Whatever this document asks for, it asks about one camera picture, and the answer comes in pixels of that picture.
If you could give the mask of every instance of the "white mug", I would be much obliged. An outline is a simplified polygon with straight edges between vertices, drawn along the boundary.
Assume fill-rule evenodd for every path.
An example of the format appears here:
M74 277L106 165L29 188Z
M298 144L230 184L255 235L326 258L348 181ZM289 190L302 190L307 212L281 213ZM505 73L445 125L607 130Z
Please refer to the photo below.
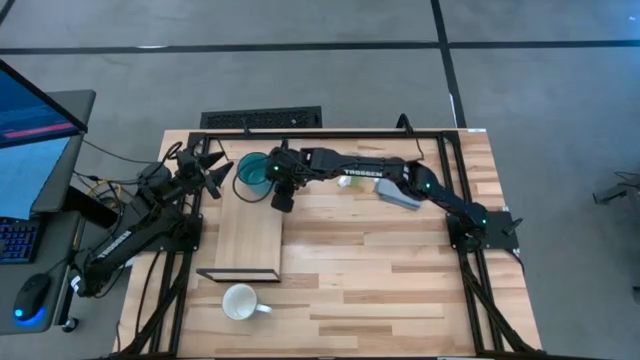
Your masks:
M224 293L222 311L233 320L245 320L256 311L271 313L271 308L258 304L258 295L251 286L236 284Z

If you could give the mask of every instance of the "small white object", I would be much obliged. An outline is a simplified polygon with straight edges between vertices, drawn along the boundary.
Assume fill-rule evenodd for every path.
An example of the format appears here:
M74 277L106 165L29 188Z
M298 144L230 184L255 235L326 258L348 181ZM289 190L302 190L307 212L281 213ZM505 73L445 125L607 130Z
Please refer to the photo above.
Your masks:
M351 176L340 176L338 179L338 186L341 188L351 185Z
M224 293L222 311L232 320L246 320L256 311L269 314L272 309L258 304L258 294L251 286L236 284Z

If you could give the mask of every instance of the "gray carpet floor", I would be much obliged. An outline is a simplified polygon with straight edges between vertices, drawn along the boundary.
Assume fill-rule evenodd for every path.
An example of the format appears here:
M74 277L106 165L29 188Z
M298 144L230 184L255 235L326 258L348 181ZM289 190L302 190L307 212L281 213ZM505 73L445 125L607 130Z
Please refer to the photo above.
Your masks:
M638 1L441 4L450 41L640 39ZM430 2L17 0L0 26L0 48L383 40L436 41ZM467 124L487 128L507 204L525 219L518 234L545 349L637 359L638 214L624 199L597 206L591 193L618 182L614 171L640 171L640 49L452 57ZM325 127L389 127L401 112L416 127L454 126L435 49L2 58L46 91L96 90L87 139L138 159L155 159L163 131L196 128L202 111L320 105ZM84 147L77 169L128 178L140 168ZM0 358L109 353L126 284L74 301L83 322L71 334L0 337Z

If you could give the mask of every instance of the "computer mouse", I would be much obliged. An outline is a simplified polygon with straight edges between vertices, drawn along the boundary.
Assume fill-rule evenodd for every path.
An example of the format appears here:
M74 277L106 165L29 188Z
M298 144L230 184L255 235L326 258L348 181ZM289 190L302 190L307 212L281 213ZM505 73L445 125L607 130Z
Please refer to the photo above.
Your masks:
M13 315L23 321L34 317L44 303L50 284L51 278L47 274L35 274L30 277L18 291Z

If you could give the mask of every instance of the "teal cup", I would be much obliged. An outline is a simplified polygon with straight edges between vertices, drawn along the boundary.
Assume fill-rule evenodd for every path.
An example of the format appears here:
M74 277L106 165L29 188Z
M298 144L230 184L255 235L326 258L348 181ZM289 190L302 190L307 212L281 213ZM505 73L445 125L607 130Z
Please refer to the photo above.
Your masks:
M263 153L249 153L238 164L238 179L259 196L266 195L271 190L271 181L267 181L266 172L267 155Z

